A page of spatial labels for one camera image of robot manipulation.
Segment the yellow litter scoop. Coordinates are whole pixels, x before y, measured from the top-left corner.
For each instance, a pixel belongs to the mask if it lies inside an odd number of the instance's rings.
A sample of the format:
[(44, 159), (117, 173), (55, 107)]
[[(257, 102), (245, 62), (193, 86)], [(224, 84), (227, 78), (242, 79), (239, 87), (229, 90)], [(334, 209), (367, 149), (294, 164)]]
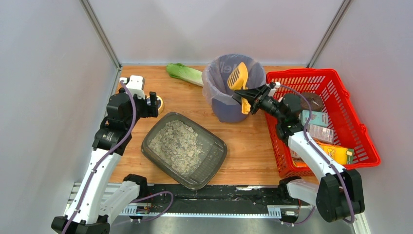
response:
[(241, 62), (229, 75), (227, 85), (230, 90), (247, 89), (248, 69), (244, 62)]

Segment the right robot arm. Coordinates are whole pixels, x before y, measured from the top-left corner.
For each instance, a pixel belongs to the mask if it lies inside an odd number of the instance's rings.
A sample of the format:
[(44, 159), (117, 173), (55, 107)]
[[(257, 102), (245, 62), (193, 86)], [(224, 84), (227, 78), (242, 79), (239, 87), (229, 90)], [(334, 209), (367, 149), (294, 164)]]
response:
[(297, 153), (319, 181), (316, 185), (299, 176), (289, 177), (280, 181), (284, 193), (311, 204), (327, 222), (343, 220), (353, 224), (356, 215), (365, 210), (360, 173), (333, 160), (310, 136), (309, 123), (302, 124), (299, 118), (301, 101), (305, 100), (300, 92), (291, 88), (281, 101), (274, 99), (273, 95), (280, 87), (284, 85), (271, 82), (254, 89), (242, 88), (235, 90), (232, 97), (240, 104), (245, 99), (252, 115), (263, 110), (275, 117), (277, 138)]

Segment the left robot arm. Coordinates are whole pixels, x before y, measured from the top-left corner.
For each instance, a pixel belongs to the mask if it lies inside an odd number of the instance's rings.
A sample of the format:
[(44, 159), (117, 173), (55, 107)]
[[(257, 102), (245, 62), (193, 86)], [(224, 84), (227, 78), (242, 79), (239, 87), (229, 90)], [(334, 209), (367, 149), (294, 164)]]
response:
[(107, 234), (113, 221), (133, 200), (146, 196), (146, 178), (129, 174), (109, 198), (102, 201), (109, 179), (120, 161), (140, 118), (158, 116), (155, 92), (139, 97), (121, 89), (106, 106), (107, 115), (94, 136), (88, 170), (69, 209), (56, 216), (51, 228), (58, 234)]

